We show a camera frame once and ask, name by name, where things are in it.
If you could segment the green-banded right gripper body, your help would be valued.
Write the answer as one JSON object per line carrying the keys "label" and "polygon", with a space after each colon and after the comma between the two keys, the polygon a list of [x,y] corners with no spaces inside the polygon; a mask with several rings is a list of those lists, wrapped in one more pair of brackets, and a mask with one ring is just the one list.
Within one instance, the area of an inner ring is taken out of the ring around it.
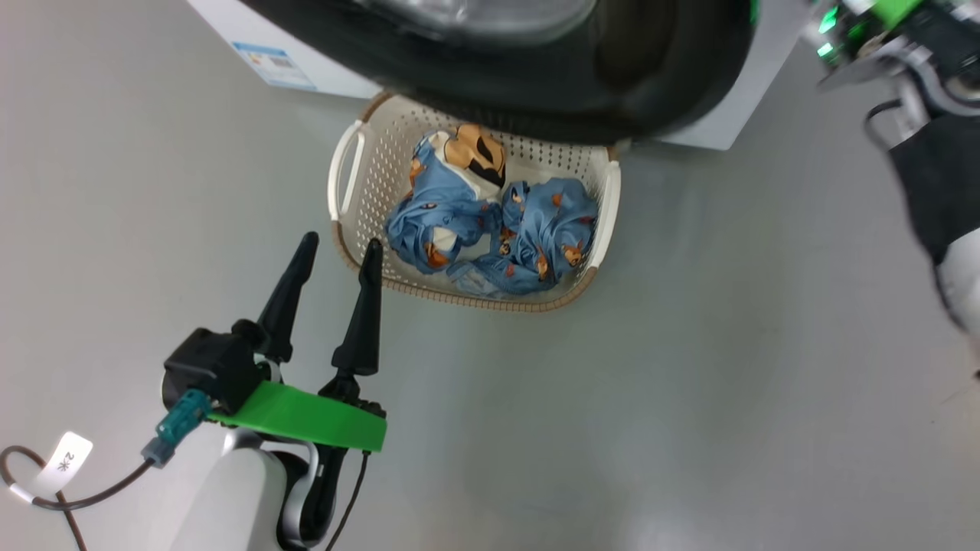
{"label": "green-banded right gripper body", "polygon": [[980,0],[804,0],[823,90],[913,69],[944,91],[980,91]]}

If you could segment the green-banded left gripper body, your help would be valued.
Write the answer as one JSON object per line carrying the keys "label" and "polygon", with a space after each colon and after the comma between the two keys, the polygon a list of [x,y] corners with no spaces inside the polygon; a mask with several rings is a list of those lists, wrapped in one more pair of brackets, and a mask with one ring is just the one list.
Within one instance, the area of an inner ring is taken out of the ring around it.
{"label": "green-banded left gripper body", "polygon": [[210,376],[207,386],[216,402],[209,418],[230,428],[364,452],[383,448],[385,414],[381,405],[361,397],[351,374],[337,374],[315,393],[245,374]]}

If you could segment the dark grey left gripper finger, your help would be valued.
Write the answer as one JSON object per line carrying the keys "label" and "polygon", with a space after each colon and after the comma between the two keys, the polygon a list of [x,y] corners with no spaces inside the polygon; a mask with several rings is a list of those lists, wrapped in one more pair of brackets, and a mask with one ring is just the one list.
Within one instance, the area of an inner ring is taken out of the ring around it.
{"label": "dark grey left gripper finger", "polygon": [[290,362],[293,354],[292,331],[303,286],[315,265],[319,235],[315,231],[301,238],[289,265],[280,276],[256,324],[262,328],[263,343],[256,351],[279,365]]}
{"label": "dark grey left gripper finger", "polygon": [[377,238],[372,238],[365,249],[358,283],[360,293],[345,338],[332,357],[340,377],[370,377],[379,371],[383,247]]}

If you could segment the blue garment with bear face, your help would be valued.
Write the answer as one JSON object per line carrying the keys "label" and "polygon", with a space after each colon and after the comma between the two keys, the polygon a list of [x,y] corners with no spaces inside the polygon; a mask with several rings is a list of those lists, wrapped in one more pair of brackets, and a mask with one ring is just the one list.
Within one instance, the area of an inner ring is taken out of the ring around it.
{"label": "blue garment with bear face", "polygon": [[446,271],[501,229],[505,163],[503,143],[475,123],[428,132],[413,150],[409,191],[387,219],[389,247],[424,275]]}

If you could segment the black round washing machine door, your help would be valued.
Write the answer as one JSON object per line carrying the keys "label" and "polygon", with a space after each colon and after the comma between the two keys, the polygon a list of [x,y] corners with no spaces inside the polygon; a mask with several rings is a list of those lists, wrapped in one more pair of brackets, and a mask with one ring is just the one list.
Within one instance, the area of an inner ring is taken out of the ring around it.
{"label": "black round washing machine door", "polygon": [[731,91],[759,0],[239,0],[346,67],[463,121],[613,145]]}

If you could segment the cream perforated laundry basket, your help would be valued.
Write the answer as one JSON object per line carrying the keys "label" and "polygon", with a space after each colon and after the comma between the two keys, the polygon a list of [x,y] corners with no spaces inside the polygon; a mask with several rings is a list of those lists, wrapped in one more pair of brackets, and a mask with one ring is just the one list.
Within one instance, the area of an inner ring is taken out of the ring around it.
{"label": "cream perforated laundry basket", "polygon": [[424,275],[402,262],[385,233],[389,213],[410,189],[410,156],[431,130],[461,125],[454,116],[406,97],[383,92],[337,144],[328,173],[328,210],[338,253],[351,269],[360,269],[371,240],[380,240],[383,285],[435,302],[493,311],[553,311],[573,303],[588,289],[606,257],[615,233],[622,195],[622,171],[613,148],[540,141],[492,130],[503,145],[512,181],[543,184],[550,178],[576,178],[597,202],[594,240],[583,261],[548,292],[477,298],[459,292],[445,273]]}

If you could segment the blue energy label sticker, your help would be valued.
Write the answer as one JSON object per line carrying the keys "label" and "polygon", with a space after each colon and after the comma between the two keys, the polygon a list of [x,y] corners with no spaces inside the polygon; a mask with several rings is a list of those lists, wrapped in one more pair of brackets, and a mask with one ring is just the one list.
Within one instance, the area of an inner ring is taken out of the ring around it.
{"label": "blue energy label sticker", "polygon": [[291,90],[318,90],[284,50],[236,41],[230,44],[267,84]]}

